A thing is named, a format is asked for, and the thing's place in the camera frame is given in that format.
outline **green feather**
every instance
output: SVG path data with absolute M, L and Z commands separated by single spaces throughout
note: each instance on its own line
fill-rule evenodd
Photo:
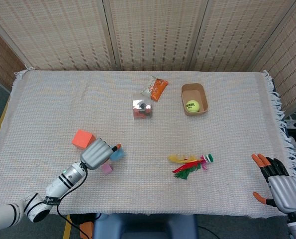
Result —
M 194 171 L 197 171 L 201 168 L 201 164 L 197 164 L 197 167 L 188 168 L 186 170 L 176 173 L 174 176 L 176 178 L 188 179 L 188 175 Z

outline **snack wrapper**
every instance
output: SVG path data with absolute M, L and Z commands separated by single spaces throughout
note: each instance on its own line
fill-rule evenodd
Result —
M 150 76 L 147 87 L 141 92 L 142 95 L 150 97 L 154 101 L 158 101 L 164 88 L 169 82 Z

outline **tennis ball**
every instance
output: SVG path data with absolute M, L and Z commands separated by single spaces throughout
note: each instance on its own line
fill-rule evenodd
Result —
M 199 103 L 195 100 L 188 101 L 186 107 L 188 112 L 195 113 L 199 111 Z

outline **small pink cube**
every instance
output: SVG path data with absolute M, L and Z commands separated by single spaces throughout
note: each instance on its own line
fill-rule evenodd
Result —
M 85 149 L 95 140 L 96 138 L 93 134 L 79 129 L 72 141 L 72 144 L 77 148 Z
M 109 165 L 109 163 L 104 163 L 102 166 L 101 166 L 101 170 L 103 171 L 103 173 L 105 175 L 111 173 L 113 171 L 112 167 Z

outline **red foam block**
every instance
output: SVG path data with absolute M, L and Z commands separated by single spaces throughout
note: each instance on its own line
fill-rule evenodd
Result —
M 95 140 L 96 137 L 92 133 L 79 129 L 72 141 L 72 144 L 77 148 L 85 149 Z

